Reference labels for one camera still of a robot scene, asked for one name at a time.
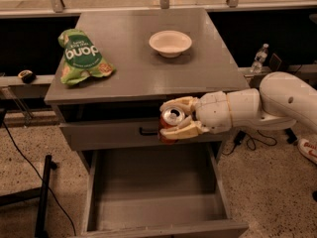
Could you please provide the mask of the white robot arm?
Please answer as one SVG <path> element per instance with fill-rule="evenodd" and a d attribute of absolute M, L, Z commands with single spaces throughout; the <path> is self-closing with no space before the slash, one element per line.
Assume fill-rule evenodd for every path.
<path fill-rule="evenodd" d="M 317 91 L 286 72 L 266 75 L 258 89 L 206 93 L 169 100 L 159 111 L 168 140 L 218 134 L 233 127 L 282 130 L 299 122 L 317 132 Z"/>

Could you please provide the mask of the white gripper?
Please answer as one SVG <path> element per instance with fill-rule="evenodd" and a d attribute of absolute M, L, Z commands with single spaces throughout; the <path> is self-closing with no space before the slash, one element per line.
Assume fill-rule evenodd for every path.
<path fill-rule="evenodd" d="M 159 111 L 168 107 L 180 108 L 185 115 L 191 115 L 195 111 L 198 120 L 194 121 L 192 116 L 188 116 L 177 126 L 161 129 L 160 133 L 168 140 L 194 138 L 207 132 L 218 134 L 232 128 L 227 94 L 222 91 L 206 93 L 199 99 L 192 96 L 171 99 Z"/>

